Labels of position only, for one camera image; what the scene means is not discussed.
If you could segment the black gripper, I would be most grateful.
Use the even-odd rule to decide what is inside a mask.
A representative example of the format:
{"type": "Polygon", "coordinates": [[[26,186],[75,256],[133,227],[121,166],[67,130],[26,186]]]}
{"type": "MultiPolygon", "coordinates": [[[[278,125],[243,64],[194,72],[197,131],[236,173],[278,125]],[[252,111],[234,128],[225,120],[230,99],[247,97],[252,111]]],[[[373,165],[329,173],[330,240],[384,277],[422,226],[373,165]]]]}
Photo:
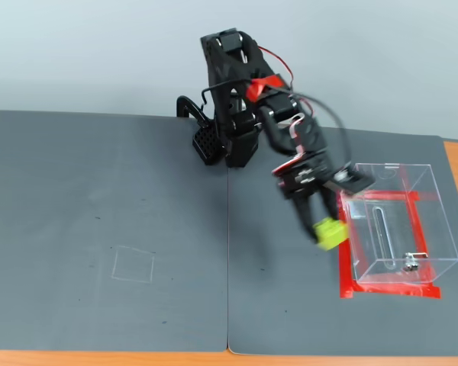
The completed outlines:
{"type": "Polygon", "coordinates": [[[308,237],[318,243],[311,214],[310,196],[319,193],[328,216],[339,220],[337,194],[324,184],[332,173],[332,163],[326,152],[299,153],[272,170],[285,199],[292,199],[299,223],[308,237]]]}

